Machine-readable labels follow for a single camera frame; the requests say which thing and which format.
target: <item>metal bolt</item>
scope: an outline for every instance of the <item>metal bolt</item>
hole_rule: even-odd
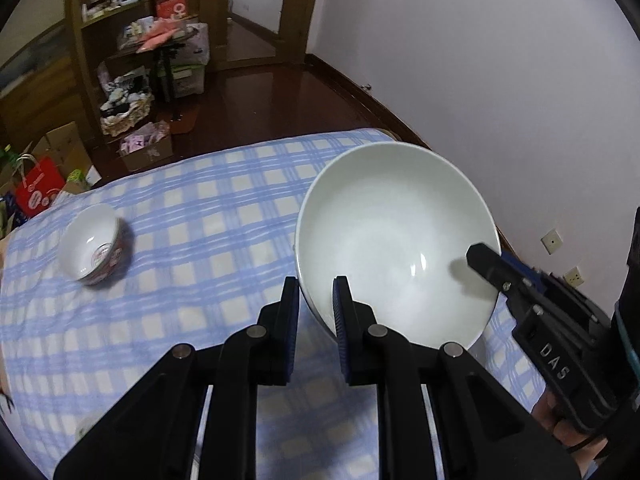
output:
[[[462,346],[460,346],[458,343],[453,342],[445,343],[442,349],[444,350],[444,353],[449,357],[460,357],[462,355],[462,352],[464,351]]]
[[[388,333],[388,330],[384,325],[370,325],[369,328],[367,328],[367,332],[373,337],[384,337]]]
[[[171,348],[171,355],[176,359],[184,359],[191,354],[191,347],[185,343],[180,343],[179,345]]]
[[[267,329],[262,325],[251,325],[246,329],[246,334],[254,339],[260,339],[267,335]]]

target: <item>door frame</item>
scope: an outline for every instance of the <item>door frame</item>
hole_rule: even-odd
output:
[[[228,0],[198,0],[200,20],[209,23],[211,61],[207,71],[274,63],[304,63],[306,42],[316,0],[283,0],[280,27],[275,41],[276,56],[234,61],[226,60],[226,19]]]

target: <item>electrical outlet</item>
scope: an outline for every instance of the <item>electrical outlet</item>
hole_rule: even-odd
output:
[[[555,253],[560,247],[562,247],[562,238],[555,229],[551,229],[551,231],[540,238],[540,241],[542,241],[546,252],[549,254]]]
[[[578,267],[574,267],[569,272],[565,273],[563,278],[569,285],[574,288],[584,283],[584,279],[580,274],[580,269],[578,269]]]

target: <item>blue and white tablecloth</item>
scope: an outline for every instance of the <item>blue and white tablecloth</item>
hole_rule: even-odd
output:
[[[37,216],[10,242],[0,290],[0,341],[31,459],[47,476],[76,427],[103,413],[172,345],[204,348],[255,322],[295,275],[302,199],[322,167],[377,130],[314,134],[198,156],[118,180]],[[101,288],[66,279],[56,250],[89,204],[126,220],[128,266]],[[544,384],[510,339],[504,298],[481,359],[526,408]],[[292,383],[261,387],[259,479],[377,479],[372,387],[348,388],[335,343],[304,304]]]

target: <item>bowl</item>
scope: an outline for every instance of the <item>bowl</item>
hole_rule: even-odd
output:
[[[332,285],[409,341],[469,348],[497,292],[466,264],[469,246],[500,251],[494,220],[448,160],[403,142],[356,147],[316,177],[300,208],[294,250],[300,288],[335,337]]]
[[[122,229],[113,207],[89,206],[66,227],[58,246],[62,271],[72,280],[93,285],[106,278],[122,254]]]

